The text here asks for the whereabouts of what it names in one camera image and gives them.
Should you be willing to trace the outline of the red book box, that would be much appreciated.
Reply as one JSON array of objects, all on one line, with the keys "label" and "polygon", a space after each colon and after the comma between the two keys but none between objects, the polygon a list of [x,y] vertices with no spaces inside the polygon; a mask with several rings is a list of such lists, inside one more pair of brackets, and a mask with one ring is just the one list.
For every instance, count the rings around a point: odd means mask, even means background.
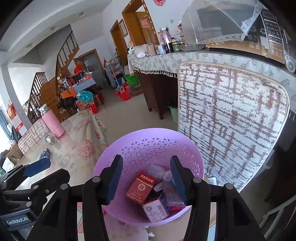
[{"label": "red book box", "polygon": [[151,190],[156,185],[156,182],[156,178],[140,172],[125,196],[137,204],[143,205]]}]

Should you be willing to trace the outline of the mesh food cover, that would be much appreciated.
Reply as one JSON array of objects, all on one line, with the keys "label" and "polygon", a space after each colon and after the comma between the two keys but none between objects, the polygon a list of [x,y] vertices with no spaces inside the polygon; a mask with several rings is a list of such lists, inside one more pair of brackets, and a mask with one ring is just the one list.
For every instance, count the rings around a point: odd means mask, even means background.
[{"label": "mesh food cover", "polygon": [[192,1],[181,22],[184,43],[242,42],[262,9],[260,1]]}]

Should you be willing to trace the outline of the pink thermos bottle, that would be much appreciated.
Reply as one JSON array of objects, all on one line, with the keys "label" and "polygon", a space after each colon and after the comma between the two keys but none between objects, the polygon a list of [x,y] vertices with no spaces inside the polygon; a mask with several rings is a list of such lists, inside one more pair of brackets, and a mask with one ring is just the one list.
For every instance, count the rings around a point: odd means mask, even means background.
[{"label": "pink thermos bottle", "polygon": [[60,138],[65,133],[65,130],[53,111],[46,104],[40,106],[39,111],[44,123],[46,124],[50,132],[56,138]]}]

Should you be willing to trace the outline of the small blue tissue packet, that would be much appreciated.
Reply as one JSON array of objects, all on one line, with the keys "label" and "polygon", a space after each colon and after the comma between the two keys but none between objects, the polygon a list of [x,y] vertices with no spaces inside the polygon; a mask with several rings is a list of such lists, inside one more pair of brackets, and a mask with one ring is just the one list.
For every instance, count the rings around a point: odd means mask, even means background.
[{"label": "small blue tissue packet", "polygon": [[50,159],[50,150],[48,148],[44,149],[40,155],[39,160],[43,160],[43,159]]}]

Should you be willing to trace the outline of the green cap plastic bottle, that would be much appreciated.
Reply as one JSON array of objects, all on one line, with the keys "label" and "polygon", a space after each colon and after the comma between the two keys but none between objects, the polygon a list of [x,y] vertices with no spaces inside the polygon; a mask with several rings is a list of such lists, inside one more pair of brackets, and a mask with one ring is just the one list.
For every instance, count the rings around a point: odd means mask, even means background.
[{"label": "green cap plastic bottle", "polygon": [[45,137],[45,142],[47,142],[49,144],[55,144],[58,142],[58,139],[55,136],[47,135]]}]

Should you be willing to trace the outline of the clear plastic bag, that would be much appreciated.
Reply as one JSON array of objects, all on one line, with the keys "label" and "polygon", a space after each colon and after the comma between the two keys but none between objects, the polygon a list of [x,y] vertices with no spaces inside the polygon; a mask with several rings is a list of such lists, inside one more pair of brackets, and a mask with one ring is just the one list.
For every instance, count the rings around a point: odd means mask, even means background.
[{"label": "clear plastic bag", "polygon": [[144,173],[155,178],[157,183],[162,181],[171,181],[171,178],[173,177],[170,170],[166,170],[156,164],[148,164],[144,169]]}]

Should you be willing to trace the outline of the wooden staircase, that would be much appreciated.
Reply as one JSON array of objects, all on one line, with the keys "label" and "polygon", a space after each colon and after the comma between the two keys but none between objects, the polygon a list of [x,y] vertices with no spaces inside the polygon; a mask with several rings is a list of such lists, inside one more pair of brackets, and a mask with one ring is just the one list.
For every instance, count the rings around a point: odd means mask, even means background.
[{"label": "wooden staircase", "polygon": [[36,122],[41,117],[39,108],[43,104],[47,104],[53,110],[59,121],[71,116],[71,112],[62,107],[59,85],[62,84],[63,78],[70,75],[68,66],[78,50],[78,43],[74,33],[71,32],[57,54],[54,77],[48,80],[45,72],[35,73],[28,107],[25,111],[31,123]]}]

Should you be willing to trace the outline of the patterned far chair back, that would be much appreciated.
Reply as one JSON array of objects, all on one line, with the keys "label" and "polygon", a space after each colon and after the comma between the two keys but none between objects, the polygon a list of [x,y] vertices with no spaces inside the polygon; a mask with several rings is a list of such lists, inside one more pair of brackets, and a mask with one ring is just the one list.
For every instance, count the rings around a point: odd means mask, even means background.
[{"label": "patterned far chair back", "polygon": [[50,131],[43,119],[38,119],[19,140],[18,147],[20,151],[25,156],[29,155],[33,151],[36,144],[40,140],[44,140],[44,138],[46,137],[46,135],[48,135],[49,132]]}]

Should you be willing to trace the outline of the green floor trash bin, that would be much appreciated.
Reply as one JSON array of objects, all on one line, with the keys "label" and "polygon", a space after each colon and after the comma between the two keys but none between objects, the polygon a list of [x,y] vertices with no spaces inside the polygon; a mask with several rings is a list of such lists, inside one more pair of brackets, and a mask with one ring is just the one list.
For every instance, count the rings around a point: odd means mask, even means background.
[{"label": "green floor trash bin", "polygon": [[169,109],[171,111],[171,116],[173,118],[173,121],[175,124],[178,124],[179,122],[179,117],[178,117],[178,108],[175,108],[173,106],[169,106]]}]

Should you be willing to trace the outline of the purple perforated waste basket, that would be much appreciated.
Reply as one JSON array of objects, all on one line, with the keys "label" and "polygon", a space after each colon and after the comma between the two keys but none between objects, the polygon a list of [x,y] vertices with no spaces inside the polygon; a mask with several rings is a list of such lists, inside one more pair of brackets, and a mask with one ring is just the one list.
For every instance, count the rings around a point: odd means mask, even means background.
[{"label": "purple perforated waste basket", "polygon": [[166,128],[146,128],[129,133],[113,142],[99,157],[93,174],[98,176],[109,167],[116,155],[123,158],[123,170],[114,199],[103,210],[119,221],[130,225],[164,225],[181,219],[190,207],[174,210],[156,223],[148,220],[140,204],[126,197],[139,173],[148,174],[159,182],[170,169],[170,158],[177,156],[183,167],[195,177],[204,177],[204,162],[198,147],[182,133]]}]

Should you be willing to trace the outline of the microwave oven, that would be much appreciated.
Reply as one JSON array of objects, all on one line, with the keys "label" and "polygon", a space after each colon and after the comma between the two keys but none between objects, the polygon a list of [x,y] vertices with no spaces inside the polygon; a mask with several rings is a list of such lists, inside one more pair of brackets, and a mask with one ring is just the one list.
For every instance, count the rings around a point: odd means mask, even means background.
[{"label": "microwave oven", "polygon": [[262,9],[244,41],[227,41],[206,44],[208,48],[244,51],[285,62],[284,47],[276,17],[268,9]]}]

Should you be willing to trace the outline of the dark red snack bag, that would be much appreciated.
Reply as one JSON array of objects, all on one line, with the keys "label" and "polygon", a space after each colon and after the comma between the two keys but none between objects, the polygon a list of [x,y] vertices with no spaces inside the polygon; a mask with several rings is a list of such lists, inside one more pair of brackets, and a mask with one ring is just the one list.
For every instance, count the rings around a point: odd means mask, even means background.
[{"label": "dark red snack bag", "polygon": [[169,207],[184,208],[185,204],[179,197],[175,185],[171,181],[163,182],[163,192]]}]

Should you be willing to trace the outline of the small white barcode box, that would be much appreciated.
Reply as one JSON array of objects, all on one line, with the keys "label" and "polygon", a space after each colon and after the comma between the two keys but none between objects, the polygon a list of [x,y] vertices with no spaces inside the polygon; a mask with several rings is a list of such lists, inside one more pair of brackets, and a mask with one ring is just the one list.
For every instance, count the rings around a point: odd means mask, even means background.
[{"label": "small white barcode box", "polygon": [[170,208],[162,196],[145,202],[142,207],[150,222],[162,221],[170,215]]}]

